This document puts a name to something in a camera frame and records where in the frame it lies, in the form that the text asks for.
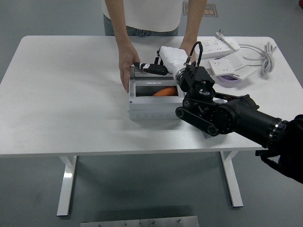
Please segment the person's right hand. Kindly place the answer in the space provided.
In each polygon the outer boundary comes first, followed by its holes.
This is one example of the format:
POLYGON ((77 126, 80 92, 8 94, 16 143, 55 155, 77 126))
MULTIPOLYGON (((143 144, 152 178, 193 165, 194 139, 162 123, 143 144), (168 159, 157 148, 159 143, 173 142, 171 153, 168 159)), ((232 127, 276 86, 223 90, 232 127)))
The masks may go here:
POLYGON ((130 67, 134 63, 141 61, 136 49, 132 44, 119 46, 118 53, 119 53, 120 79, 126 93, 129 93, 130 67))

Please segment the person's left hand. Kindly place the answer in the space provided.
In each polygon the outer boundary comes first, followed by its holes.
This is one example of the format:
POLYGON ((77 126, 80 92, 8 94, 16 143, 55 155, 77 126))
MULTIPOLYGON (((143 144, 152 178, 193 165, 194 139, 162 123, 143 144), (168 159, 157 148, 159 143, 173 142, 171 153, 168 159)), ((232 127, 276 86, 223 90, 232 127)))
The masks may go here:
MULTIPOLYGON (((179 48, 184 50, 186 52, 187 56, 190 56, 190 53, 191 53, 191 50, 192 50, 194 44, 195 44, 195 42, 183 40, 179 48)), ((191 59, 190 59, 191 63, 193 63, 194 61, 196 61, 195 53, 193 53, 191 55, 191 59)))

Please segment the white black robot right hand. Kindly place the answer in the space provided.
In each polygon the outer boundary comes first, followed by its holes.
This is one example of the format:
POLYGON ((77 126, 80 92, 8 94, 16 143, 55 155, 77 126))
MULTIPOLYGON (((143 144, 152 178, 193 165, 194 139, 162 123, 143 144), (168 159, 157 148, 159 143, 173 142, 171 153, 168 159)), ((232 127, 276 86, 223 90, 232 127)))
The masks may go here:
POLYGON ((190 63, 190 57, 188 57, 186 51, 183 49, 162 46, 159 49, 158 55, 163 64, 135 62, 134 66, 147 73, 163 76, 170 73, 176 77, 190 63))

